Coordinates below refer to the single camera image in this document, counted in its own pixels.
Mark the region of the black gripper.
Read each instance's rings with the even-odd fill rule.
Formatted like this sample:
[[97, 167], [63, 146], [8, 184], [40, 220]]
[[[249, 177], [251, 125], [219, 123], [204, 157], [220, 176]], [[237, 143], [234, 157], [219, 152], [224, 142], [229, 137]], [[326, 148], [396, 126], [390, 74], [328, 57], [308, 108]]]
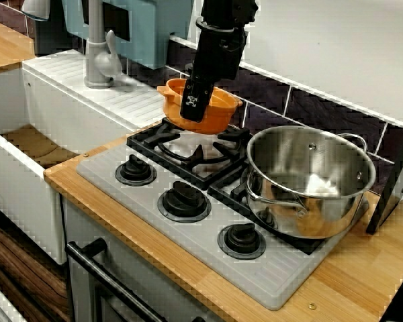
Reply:
[[200, 123], [209, 105], [214, 83], [233, 80], [247, 42], [243, 27], [233, 30], [202, 27], [191, 77], [185, 81], [180, 116]]

